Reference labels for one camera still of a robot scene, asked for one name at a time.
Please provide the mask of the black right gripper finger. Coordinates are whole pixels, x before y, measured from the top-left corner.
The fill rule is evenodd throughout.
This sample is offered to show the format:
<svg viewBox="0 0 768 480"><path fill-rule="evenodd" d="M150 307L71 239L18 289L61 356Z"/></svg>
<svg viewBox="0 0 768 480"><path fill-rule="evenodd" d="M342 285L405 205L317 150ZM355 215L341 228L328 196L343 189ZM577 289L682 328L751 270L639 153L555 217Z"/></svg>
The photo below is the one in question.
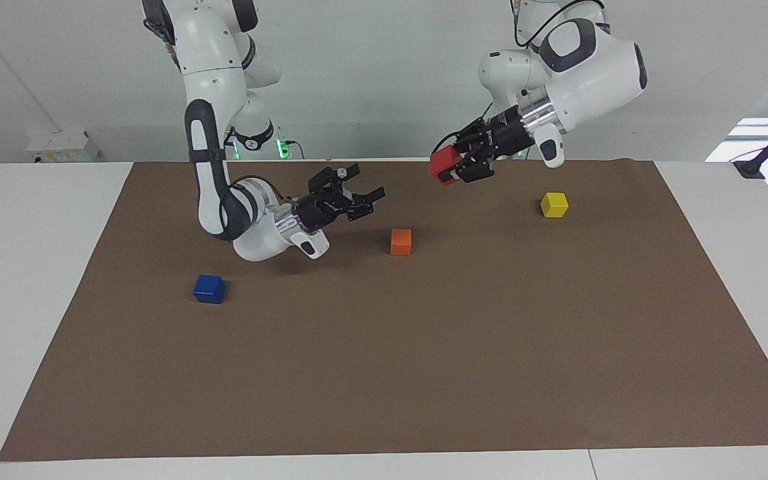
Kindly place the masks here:
<svg viewBox="0 0 768 480"><path fill-rule="evenodd" d="M344 182L358 176L360 172L360 166L357 162L349 167L324 167L323 170L320 170L320 172L308 180L308 191L311 195L333 191L342 194L344 192Z"/></svg>
<svg viewBox="0 0 768 480"><path fill-rule="evenodd" d="M367 215L374 213L374 204L386 195L386 189L379 187L365 195L352 194L351 204L348 207L348 221L359 221Z"/></svg>

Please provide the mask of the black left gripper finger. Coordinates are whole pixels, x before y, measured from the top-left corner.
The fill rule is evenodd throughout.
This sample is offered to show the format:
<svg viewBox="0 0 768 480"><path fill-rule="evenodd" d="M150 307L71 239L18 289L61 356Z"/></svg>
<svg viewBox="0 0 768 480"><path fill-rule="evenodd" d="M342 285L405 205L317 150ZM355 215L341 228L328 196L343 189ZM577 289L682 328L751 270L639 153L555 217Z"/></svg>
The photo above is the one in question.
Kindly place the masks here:
<svg viewBox="0 0 768 480"><path fill-rule="evenodd" d="M458 131L453 146L460 153L492 152L493 134L488 122L483 118L474 119Z"/></svg>
<svg viewBox="0 0 768 480"><path fill-rule="evenodd" d="M456 180L464 183L487 179L495 174L494 161L493 155L485 155L478 152L459 154L459 160L454 167L453 176Z"/></svg>

